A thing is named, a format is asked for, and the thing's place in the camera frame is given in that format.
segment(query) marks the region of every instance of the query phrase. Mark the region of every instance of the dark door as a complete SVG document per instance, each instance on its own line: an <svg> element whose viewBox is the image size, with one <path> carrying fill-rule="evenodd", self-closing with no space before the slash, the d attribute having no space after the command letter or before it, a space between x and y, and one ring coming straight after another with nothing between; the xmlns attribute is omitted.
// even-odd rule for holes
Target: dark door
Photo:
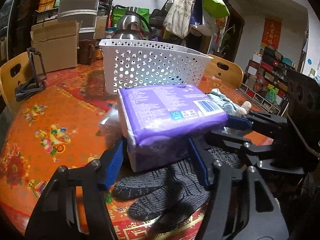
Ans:
<svg viewBox="0 0 320 240"><path fill-rule="evenodd" d="M225 30L228 30L233 26L234 29L231 29L226 33L220 52L222 51L222 54L224 54L224 59L234 62L242 35L244 20L231 6L228 6L228 9L230 16L228 16Z"/></svg>

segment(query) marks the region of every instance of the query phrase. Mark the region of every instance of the wooden chair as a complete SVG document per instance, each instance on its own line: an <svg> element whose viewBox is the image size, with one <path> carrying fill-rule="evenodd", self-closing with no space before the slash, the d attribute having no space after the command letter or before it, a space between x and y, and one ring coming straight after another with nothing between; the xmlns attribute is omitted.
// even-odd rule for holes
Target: wooden chair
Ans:
<svg viewBox="0 0 320 240"><path fill-rule="evenodd" d="M242 68L223 58L210 54L208 56L213 57L213 59L205 70L238 89L243 80Z"/></svg>
<svg viewBox="0 0 320 240"><path fill-rule="evenodd" d="M6 105L15 101L14 90L32 77L28 53L24 52L0 67L0 92Z"/></svg>

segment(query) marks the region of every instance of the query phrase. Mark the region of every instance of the purple package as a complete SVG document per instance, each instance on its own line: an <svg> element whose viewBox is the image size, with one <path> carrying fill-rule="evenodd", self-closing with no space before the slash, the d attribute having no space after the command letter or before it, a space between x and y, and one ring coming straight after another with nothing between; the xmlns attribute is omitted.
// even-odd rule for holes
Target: purple package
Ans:
<svg viewBox="0 0 320 240"><path fill-rule="evenodd" d="M189 136L222 130L228 119L217 104L189 84L119 89L118 109L135 172L186 158Z"/></svg>

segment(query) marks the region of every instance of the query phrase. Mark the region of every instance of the white plastic basket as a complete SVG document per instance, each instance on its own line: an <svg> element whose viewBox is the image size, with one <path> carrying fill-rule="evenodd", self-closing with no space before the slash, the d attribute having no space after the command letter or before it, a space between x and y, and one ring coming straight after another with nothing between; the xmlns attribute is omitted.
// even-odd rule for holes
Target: white plastic basket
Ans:
<svg viewBox="0 0 320 240"><path fill-rule="evenodd" d="M142 40L101 40L106 90L159 84L198 86L211 57L183 46Z"/></svg>

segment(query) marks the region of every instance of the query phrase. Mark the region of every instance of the green shopping bag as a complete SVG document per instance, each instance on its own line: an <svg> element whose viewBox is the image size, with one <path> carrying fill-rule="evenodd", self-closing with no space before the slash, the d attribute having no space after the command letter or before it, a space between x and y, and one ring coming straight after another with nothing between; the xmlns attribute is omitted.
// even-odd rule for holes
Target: green shopping bag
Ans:
<svg viewBox="0 0 320 240"><path fill-rule="evenodd" d="M230 15L223 0L202 0L202 7L216 19L221 19Z"/></svg>
<svg viewBox="0 0 320 240"><path fill-rule="evenodd" d="M127 11L126 7L123 8L123 6L116 5L112 10L112 26L116 27L116 24L120 20L120 18L125 14ZM149 9L146 8L138 8L137 13L143 16L147 22L149 23Z"/></svg>

